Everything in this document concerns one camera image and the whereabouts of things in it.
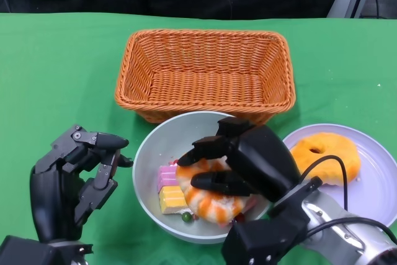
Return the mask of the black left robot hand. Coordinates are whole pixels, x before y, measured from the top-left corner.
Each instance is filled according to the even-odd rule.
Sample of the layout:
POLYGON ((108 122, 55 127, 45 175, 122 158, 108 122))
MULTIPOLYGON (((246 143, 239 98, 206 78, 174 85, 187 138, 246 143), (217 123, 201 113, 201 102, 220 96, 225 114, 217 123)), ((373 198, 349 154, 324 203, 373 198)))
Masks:
POLYGON ((74 125, 52 144, 30 173, 30 205, 42 243, 78 241, 91 213, 107 202, 118 184, 117 168, 133 161, 121 154, 129 141, 74 125))

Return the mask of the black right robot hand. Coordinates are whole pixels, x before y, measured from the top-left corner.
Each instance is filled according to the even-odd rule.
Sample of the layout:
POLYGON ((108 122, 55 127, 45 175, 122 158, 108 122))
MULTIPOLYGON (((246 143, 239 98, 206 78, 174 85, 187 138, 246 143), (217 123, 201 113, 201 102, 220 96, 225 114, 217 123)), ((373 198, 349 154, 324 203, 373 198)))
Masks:
POLYGON ((223 195, 260 194, 275 203, 298 185, 300 172, 283 141, 266 125, 237 117, 218 121, 216 135, 192 144, 178 165, 225 158, 227 170, 194 175, 191 185, 223 195))

